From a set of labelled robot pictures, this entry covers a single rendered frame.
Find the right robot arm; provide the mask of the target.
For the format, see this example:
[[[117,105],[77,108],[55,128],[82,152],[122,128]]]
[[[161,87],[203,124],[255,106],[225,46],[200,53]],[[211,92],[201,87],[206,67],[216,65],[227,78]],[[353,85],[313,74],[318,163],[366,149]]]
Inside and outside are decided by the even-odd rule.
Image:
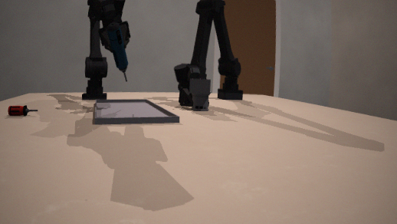
[[[102,87],[102,78],[107,77],[107,58],[103,58],[100,51],[100,36],[98,30],[100,29],[100,21],[102,21],[103,28],[107,27],[112,22],[122,22],[121,17],[125,1],[126,0],[87,1],[87,4],[89,2],[88,5],[90,6],[88,11],[88,17],[90,19],[90,57],[86,57],[85,60],[85,77],[90,78],[90,80],[88,80],[87,83],[87,93],[82,94],[82,98],[107,97],[107,93],[103,93]],[[96,11],[90,11],[90,8]]]

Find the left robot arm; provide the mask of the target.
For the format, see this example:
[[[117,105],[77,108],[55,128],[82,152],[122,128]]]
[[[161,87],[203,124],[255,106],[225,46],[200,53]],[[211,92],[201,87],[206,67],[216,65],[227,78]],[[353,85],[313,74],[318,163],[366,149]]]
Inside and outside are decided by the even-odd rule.
[[[222,89],[227,90],[218,89],[218,92],[243,94],[243,91],[238,90],[237,84],[241,65],[231,51],[224,5],[223,0],[200,0],[197,3],[195,12],[199,15],[199,21],[192,61],[190,64],[180,64],[174,67],[179,91],[180,87],[189,87],[190,78],[206,79],[206,57],[213,20],[221,54],[221,59],[218,59],[218,72],[226,76]]]

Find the grey metal bracket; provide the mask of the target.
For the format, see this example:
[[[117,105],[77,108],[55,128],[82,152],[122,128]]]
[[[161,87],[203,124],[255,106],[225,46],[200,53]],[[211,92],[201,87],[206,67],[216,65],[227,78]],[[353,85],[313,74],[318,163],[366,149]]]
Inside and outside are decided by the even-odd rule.
[[[190,94],[210,94],[211,80],[190,78]]]

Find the blue electric screwdriver barrel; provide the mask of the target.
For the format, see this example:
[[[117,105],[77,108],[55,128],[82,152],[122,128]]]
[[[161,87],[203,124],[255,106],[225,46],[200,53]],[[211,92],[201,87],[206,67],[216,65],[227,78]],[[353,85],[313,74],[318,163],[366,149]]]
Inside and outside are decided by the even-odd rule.
[[[112,48],[114,60],[116,67],[123,72],[126,79],[126,69],[128,65],[128,60],[126,57],[126,51],[123,43],[123,37],[120,29],[120,25],[113,22],[107,26],[107,33],[110,39],[110,45]],[[127,79],[126,79],[127,82]]]

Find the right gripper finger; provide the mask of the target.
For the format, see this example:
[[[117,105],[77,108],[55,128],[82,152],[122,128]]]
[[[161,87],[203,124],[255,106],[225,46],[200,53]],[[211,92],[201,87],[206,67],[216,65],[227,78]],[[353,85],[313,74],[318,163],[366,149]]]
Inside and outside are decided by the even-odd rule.
[[[102,39],[103,39],[103,44],[104,44],[105,49],[107,49],[107,50],[109,50],[111,53],[113,53],[113,52],[112,52],[111,45],[110,45],[110,40],[109,40],[107,31],[102,31],[102,32],[101,32],[101,36],[102,36]],[[106,40],[106,41],[105,41],[105,40]],[[109,48],[109,47],[110,47],[110,48]]]
[[[128,35],[128,31],[127,31],[127,26],[126,25],[122,25],[120,26],[121,28],[121,33],[123,36],[123,43],[124,43],[124,47],[126,48],[127,44],[129,43],[129,35]],[[125,34],[126,34],[126,40],[125,40]]]

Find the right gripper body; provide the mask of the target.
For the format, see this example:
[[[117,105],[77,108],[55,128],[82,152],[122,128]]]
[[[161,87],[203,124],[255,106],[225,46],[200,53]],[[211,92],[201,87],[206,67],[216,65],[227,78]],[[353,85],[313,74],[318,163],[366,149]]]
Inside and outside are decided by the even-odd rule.
[[[130,38],[130,30],[129,30],[128,21],[120,22],[119,25],[120,25],[120,26],[122,26],[122,25],[126,25],[126,26],[127,26],[128,35],[129,35],[129,38]],[[102,44],[102,46],[103,46],[103,39],[102,39],[102,37],[101,37],[101,32],[102,32],[102,31],[107,31],[107,27],[100,28],[100,29],[98,30],[99,36],[100,36],[100,40],[101,40],[101,44]]]

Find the red hand screwdriver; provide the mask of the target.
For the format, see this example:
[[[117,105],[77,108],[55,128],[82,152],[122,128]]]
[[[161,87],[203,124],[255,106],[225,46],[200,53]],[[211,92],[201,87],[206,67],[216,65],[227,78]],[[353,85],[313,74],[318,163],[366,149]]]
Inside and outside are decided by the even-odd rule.
[[[37,110],[29,110],[27,108],[27,105],[25,105],[25,106],[9,106],[9,108],[8,108],[8,114],[10,116],[21,116],[21,115],[26,116],[29,111],[37,111]]]

